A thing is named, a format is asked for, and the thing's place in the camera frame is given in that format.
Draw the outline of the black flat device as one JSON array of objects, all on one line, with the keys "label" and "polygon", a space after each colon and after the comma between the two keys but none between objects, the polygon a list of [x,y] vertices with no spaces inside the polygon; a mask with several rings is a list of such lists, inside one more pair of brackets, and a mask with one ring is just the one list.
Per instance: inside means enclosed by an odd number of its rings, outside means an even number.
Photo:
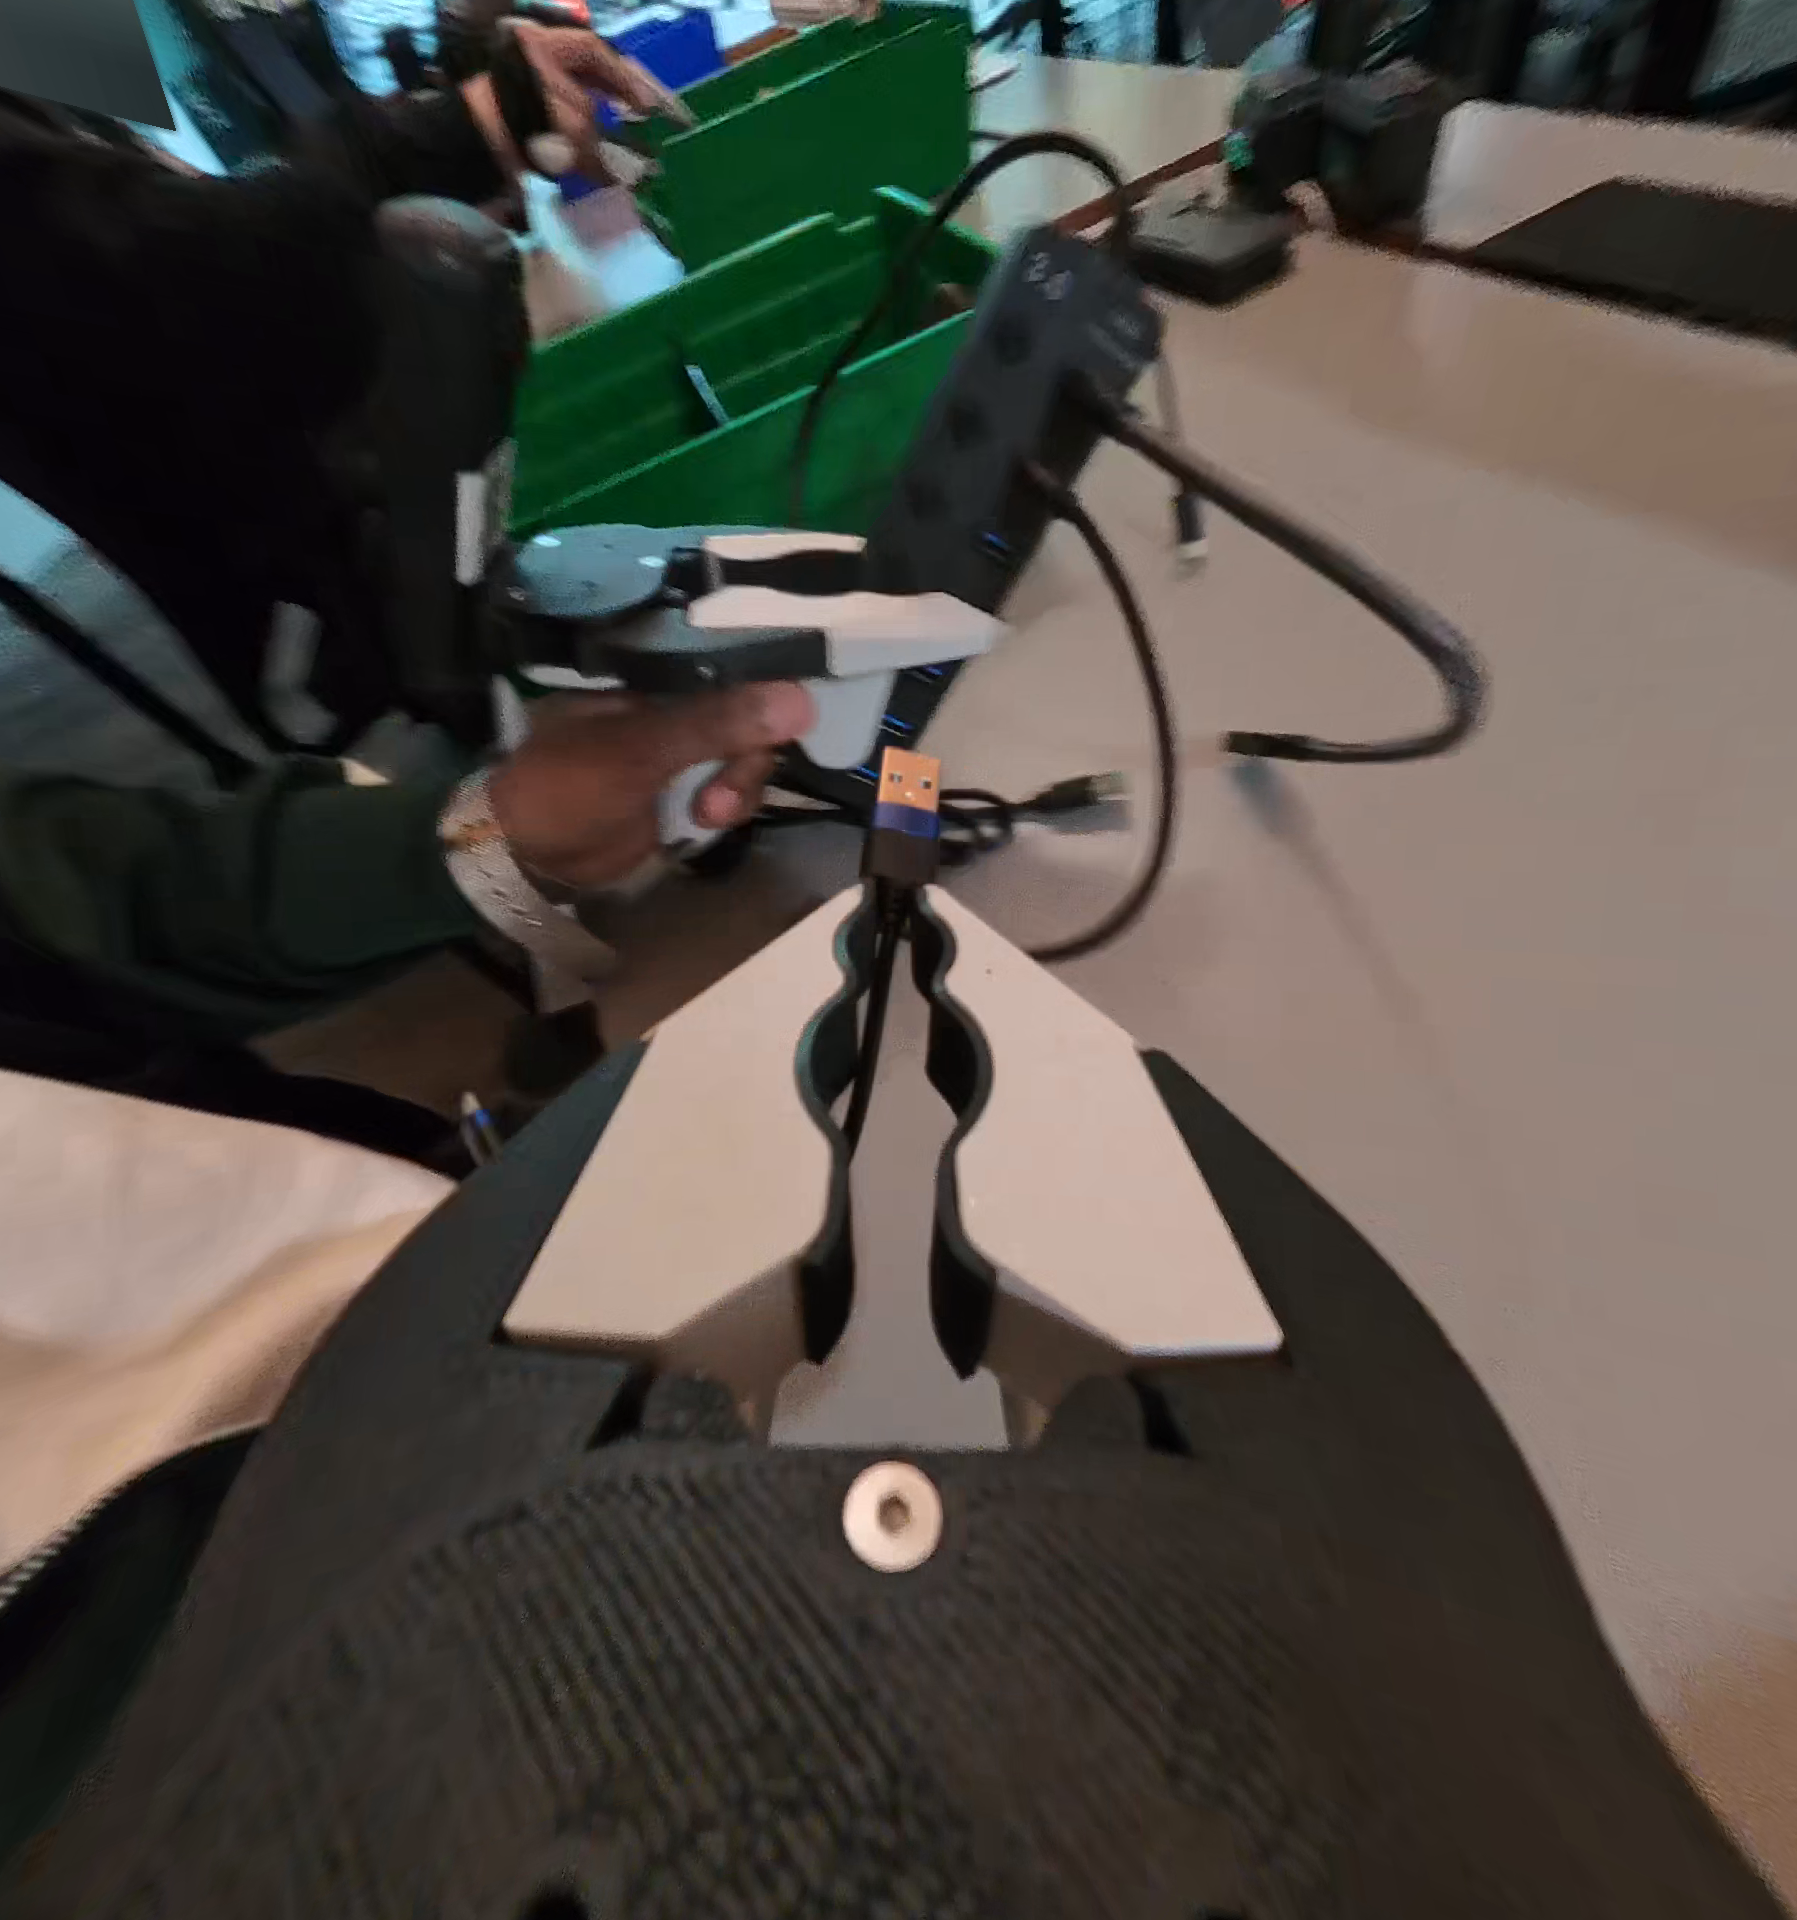
[{"label": "black flat device", "polygon": [[1225,307],[1286,274],[1297,233],[1289,207],[1157,197],[1136,219],[1130,262],[1152,289]]}]

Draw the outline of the blue plastic bin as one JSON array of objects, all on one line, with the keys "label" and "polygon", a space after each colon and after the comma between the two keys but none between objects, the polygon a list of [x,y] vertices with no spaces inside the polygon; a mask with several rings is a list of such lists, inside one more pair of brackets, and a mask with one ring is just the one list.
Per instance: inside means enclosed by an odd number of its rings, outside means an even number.
[{"label": "blue plastic bin", "polygon": [[600,17],[597,32],[674,91],[725,68],[719,17],[702,6],[647,3],[614,19]]}]

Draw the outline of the person's left forearm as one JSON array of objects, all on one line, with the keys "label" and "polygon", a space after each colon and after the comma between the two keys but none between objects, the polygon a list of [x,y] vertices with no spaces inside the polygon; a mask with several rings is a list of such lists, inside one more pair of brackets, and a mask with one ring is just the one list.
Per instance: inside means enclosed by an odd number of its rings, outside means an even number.
[{"label": "person's left forearm", "polygon": [[0,944],[266,1031],[362,995],[483,923],[446,868],[450,774],[285,759],[234,792],[0,778]]}]

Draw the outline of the green plastic bin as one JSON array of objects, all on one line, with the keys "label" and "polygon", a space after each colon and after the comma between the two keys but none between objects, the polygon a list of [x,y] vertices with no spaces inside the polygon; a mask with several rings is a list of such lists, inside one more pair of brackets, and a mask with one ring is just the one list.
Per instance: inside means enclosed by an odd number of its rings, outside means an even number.
[{"label": "green plastic bin", "polygon": [[516,403],[511,527],[783,509],[804,393],[971,159],[968,15],[880,3],[631,122],[644,233],[684,279],[539,345]]}]

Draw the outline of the beige garment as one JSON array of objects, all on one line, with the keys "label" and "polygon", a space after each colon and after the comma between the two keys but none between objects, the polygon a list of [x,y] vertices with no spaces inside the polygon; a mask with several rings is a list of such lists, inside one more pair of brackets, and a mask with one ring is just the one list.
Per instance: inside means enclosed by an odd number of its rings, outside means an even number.
[{"label": "beige garment", "polygon": [[450,1190],[276,1123],[0,1070],[0,1575],[268,1418]]}]

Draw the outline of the person's left hand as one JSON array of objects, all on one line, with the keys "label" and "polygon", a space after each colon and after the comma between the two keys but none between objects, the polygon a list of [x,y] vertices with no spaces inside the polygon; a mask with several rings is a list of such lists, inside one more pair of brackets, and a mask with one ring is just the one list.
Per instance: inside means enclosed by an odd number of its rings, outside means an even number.
[{"label": "person's left hand", "polygon": [[695,825],[735,831],[758,813],[779,749],[813,722],[798,684],[540,699],[485,774],[489,811],[520,868],[582,894],[614,888],[672,846],[663,800],[685,773],[711,768]]}]

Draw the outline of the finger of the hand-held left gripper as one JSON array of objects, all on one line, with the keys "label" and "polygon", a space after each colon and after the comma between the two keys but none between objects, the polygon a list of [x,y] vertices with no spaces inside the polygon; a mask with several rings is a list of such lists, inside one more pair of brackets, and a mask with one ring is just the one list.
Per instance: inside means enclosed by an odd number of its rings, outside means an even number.
[{"label": "finger of the hand-held left gripper", "polygon": [[864,542],[823,531],[728,531],[701,539],[711,590],[842,596],[864,585]]},{"label": "finger of the hand-held left gripper", "polygon": [[717,680],[853,680],[981,657],[1007,628],[943,591],[719,587],[689,605],[685,634]]}]

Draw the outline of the thin black cable blue plug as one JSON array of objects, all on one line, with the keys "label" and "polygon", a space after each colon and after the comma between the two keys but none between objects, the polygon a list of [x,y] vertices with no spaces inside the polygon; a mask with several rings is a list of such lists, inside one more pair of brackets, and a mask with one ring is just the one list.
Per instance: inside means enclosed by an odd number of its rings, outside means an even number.
[{"label": "thin black cable blue plug", "polygon": [[862,1139],[885,1039],[885,1017],[916,900],[940,868],[940,760],[916,748],[888,745],[877,764],[877,795],[862,840],[872,938],[868,983],[859,1017],[853,1072],[842,1115],[849,1148]]}]

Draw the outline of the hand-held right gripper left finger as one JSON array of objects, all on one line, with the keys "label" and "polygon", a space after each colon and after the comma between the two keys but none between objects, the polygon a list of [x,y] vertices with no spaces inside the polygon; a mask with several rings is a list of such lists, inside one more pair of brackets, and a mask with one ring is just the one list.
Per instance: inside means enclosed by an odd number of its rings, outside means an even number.
[{"label": "hand-held right gripper left finger", "polygon": [[856,1293],[852,1146],[877,904],[814,908],[660,1021],[501,1321],[518,1347],[712,1380],[766,1432]]}]

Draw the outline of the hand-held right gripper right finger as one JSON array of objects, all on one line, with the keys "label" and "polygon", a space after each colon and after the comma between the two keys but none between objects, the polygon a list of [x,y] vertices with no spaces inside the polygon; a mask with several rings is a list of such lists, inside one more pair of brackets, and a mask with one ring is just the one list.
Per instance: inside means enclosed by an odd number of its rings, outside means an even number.
[{"label": "hand-held right gripper right finger", "polygon": [[950,1115],[928,1301],[963,1380],[1039,1438],[1090,1380],[1278,1357],[1285,1333],[1135,1039],[943,888],[912,908]]}]

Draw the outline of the black USB hub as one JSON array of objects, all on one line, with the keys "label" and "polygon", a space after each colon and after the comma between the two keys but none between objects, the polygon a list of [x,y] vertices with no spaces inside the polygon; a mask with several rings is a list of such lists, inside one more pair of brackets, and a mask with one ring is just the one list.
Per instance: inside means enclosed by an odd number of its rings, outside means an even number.
[{"label": "black USB hub", "polygon": [[884,269],[868,309],[819,364],[789,443],[783,524],[862,535],[859,591],[930,602],[930,642],[977,636],[973,652],[885,646],[856,667],[839,744],[791,748],[783,788],[861,813],[888,748],[919,748],[959,670],[997,652],[1007,602],[1054,509],[1041,472],[1075,486],[1102,440],[1077,391],[1126,401],[1159,359],[1164,322],[1106,242],[1029,229],[991,262],[943,330],[925,307],[942,231],[914,234]]}]

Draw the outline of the black cable orange plugs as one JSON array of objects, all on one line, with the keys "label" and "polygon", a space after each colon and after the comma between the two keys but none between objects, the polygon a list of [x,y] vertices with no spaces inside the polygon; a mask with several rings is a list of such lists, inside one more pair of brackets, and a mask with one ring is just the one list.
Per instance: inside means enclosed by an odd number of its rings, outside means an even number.
[{"label": "black cable orange plugs", "polygon": [[1172,864],[1180,823],[1180,754],[1172,691],[1142,609],[1124,560],[1099,530],[1099,524],[1057,476],[1039,463],[1025,463],[1023,476],[1050,509],[1088,549],[1102,580],[1110,587],[1126,626],[1136,674],[1152,714],[1152,762],[1156,773],[1156,813],[1150,850],[1126,896],[1093,926],[1062,944],[1030,947],[1029,958],[1043,965],[1070,964],[1115,945],[1152,909],[1152,901]]}]

